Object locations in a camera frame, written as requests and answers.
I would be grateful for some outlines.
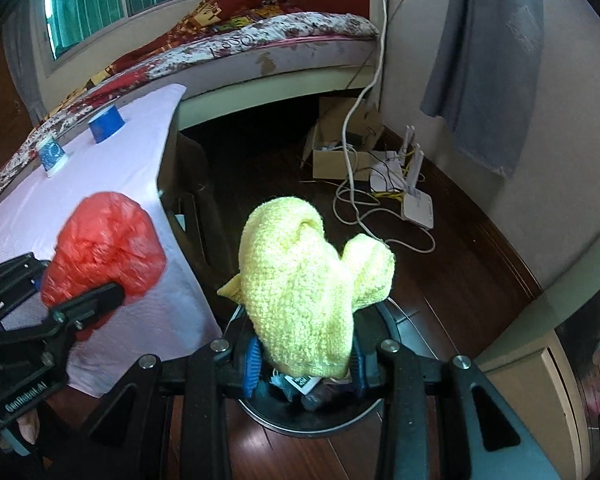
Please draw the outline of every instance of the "blue paper cup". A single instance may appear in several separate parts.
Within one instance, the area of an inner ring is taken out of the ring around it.
[[[120,116],[116,105],[107,106],[89,120],[91,134],[96,144],[108,139],[124,125],[125,121]]]
[[[54,176],[69,160],[62,146],[49,135],[36,144],[36,151],[48,177]]]

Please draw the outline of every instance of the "hanging towel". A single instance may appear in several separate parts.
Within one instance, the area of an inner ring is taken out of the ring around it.
[[[542,0],[449,0],[421,104],[442,116],[456,150],[510,178],[536,100]]]
[[[339,256],[315,208],[288,196],[251,213],[238,261],[218,294],[245,306],[268,360],[292,377],[344,377],[353,313],[389,295],[391,250],[359,234]]]

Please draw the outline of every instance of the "yellow towel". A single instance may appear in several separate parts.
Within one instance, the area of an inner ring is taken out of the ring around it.
[[[395,257],[362,234],[338,256],[314,207],[284,197],[251,213],[238,262],[240,274],[218,294],[245,306],[269,361],[293,377],[341,378],[353,313],[389,295]]]

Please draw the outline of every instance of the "window frame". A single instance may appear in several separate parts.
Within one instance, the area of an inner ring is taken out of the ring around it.
[[[122,2],[122,11],[123,17],[119,20],[107,25],[107,27],[101,28],[99,31],[94,32],[88,38],[85,38],[80,43],[72,46],[69,50],[67,50],[62,56],[58,59],[54,58],[53,52],[51,50],[51,39],[48,36],[48,31],[46,30],[46,15],[45,15],[45,0],[31,0],[31,12],[33,14],[32,18],[34,20],[34,28],[36,30],[36,39],[38,40],[38,48],[42,53],[42,65],[45,71],[46,76],[50,76],[52,72],[57,70],[64,63],[71,60],[85,48],[90,46],[91,43],[98,41],[100,38],[114,31],[118,27],[122,27],[133,20],[137,20],[154,12],[156,10],[164,9],[166,7],[179,4],[186,0],[165,0],[157,5],[152,7],[147,7],[146,9],[141,10],[136,14],[129,14],[128,8],[128,0],[121,0]]]

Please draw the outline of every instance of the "white tablecloth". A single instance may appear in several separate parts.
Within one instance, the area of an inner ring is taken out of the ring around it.
[[[177,245],[158,198],[156,178],[169,125],[186,88],[172,84],[121,108],[125,126],[96,144],[90,130],[69,142],[69,161],[52,178],[42,167],[0,204],[0,262],[33,251],[50,260],[56,238],[78,203],[98,191],[138,202],[154,222],[167,256],[157,285],[119,308],[68,362],[69,384],[92,396],[110,390],[145,353],[171,359],[192,353],[220,334],[200,284]],[[7,330],[39,323],[47,310],[37,294],[4,320]]]

